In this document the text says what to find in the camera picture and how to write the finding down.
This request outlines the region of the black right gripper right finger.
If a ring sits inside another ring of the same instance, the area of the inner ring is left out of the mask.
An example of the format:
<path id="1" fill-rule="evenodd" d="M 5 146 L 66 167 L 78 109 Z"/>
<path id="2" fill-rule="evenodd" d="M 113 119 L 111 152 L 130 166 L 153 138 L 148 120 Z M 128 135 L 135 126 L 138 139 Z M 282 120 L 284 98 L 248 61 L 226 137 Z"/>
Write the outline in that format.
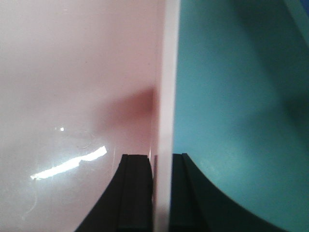
<path id="1" fill-rule="evenodd" d="M 169 231 L 280 232 L 221 192 L 186 153 L 172 156 Z"/>

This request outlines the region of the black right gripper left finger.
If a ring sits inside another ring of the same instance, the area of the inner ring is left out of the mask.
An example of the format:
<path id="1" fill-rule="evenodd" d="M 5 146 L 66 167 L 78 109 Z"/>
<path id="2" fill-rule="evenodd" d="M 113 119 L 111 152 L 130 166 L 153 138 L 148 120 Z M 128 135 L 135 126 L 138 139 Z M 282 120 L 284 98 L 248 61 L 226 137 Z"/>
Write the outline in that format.
<path id="1" fill-rule="evenodd" d="M 146 155 L 123 154 L 111 182 L 78 232 L 151 232 L 153 178 Z"/>

